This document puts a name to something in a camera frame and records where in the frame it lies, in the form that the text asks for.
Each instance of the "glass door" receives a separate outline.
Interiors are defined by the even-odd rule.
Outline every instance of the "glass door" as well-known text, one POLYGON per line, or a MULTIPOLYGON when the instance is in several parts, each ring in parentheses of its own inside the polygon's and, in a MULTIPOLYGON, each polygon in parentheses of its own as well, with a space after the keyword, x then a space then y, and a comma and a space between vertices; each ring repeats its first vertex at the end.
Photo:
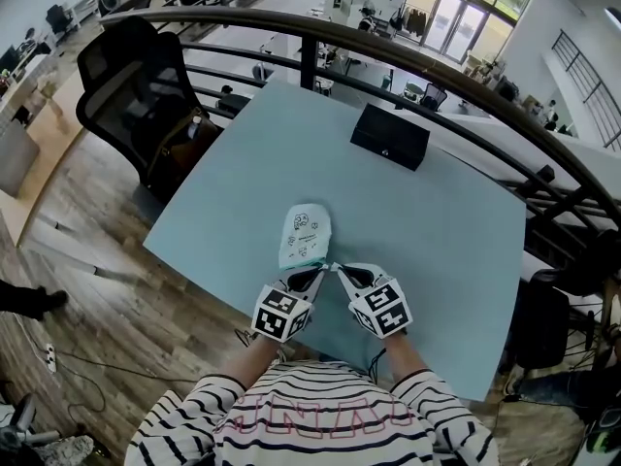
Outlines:
POLYGON ((460 9, 462 12, 460 12, 457 26, 455 26, 453 35, 443 51, 444 55, 460 64, 464 61, 466 51, 472 49, 474 36, 485 17, 485 13, 477 7, 467 5, 466 2, 464 4, 462 7, 465 9, 460 9))
POLYGON ((463 0, 440 1, 423 45, 442 52, 463 3, 463 0))

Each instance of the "light fixture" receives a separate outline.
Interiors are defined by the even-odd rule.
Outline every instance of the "light fixture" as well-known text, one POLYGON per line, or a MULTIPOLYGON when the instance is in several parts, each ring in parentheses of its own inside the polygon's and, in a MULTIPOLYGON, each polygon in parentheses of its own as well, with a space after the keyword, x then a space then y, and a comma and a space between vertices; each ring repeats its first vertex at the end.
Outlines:
POLYGON ((607 7, 604 9, 604 12, 614 25, 617 26, 617 29, 621 31, 621 11, 614 7, 607 7))

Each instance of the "person's left arm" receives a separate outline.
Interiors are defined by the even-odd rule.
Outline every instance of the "person's left arm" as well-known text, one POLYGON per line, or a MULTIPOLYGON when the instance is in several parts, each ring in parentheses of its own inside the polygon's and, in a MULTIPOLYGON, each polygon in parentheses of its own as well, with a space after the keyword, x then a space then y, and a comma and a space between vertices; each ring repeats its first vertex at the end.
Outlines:
POLYGON ((263 375, 279 346, 259 336, 220 374, 202 378, 183 401, 166 392, 132 438, 125 466, 196 464, 215 446, 215 426, 263 375))

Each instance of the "light blue tabletop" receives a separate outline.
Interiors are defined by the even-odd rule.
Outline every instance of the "light blue tabletop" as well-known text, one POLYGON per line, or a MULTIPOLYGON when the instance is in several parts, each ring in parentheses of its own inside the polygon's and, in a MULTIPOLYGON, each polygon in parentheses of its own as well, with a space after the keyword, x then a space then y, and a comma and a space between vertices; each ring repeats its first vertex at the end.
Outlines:
MULTIPOLYGON (((425 361, 460 397, 483 400, 513 313, 525 206, 433 146, 412 172, 352 145, 361 114, 269 83, 203 156, 145 246, 252 316, 261 287, 278 275, 287 211, 323 204, 333 228, 328 259, 378 264, 396 277, 425 361)), ((347 310, 337 275, 324 281, 297 340, 365 369, 381 349, 347 310)), ((379 372, 388 373, 385 356, 379 372)))

